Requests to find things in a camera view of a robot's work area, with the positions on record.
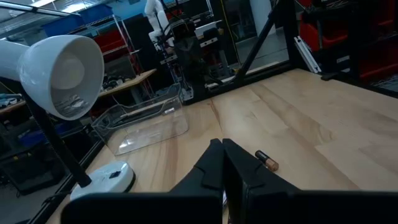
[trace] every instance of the blue storage bin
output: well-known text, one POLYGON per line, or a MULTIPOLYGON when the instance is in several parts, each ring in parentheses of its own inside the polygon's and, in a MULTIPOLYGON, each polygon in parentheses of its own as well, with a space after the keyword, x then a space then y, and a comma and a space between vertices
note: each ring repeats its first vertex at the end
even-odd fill
POLYGON ((113 11, 111 7, 105 4, 99 4, 97 6, 83 10, 79 12, 79 14, 81 15, 81 18, 83 18, 84 23, 89 24, 91 22, 95 22, 102 18, 113 15, 113 11))
POLYGON ((70 15, 45 24, 42 27, 47 36, 52 37, 55 35, 68 34, 82 25, 84 25, 84 22, 80 16, 70 15))

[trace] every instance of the white desk lamp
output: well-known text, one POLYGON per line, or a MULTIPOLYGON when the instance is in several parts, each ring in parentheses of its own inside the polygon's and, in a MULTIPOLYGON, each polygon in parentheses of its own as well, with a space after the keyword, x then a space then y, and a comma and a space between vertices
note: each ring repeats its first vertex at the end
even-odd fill
POLYGON ((31 47, 0 40, 0 52, 0 77, 22 84, 37 124, 78 182, 71 200, 90 193, 128 191, 135 175, 126 162, 117 161, 87 175, 45 112, 72 121, 94 105, 104 76, 103 55, 96 42, 79 35, 50 37, 31 47))

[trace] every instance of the clear plastic bin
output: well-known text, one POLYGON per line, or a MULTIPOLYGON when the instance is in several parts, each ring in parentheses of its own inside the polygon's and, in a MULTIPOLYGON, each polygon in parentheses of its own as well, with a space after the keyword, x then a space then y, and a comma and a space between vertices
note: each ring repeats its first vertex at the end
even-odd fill
POLYGON ((115 105, 92 127, 116 156, 183 134, 189 125, 180 91, 174 84, 166 94, 138 105, 115 105))

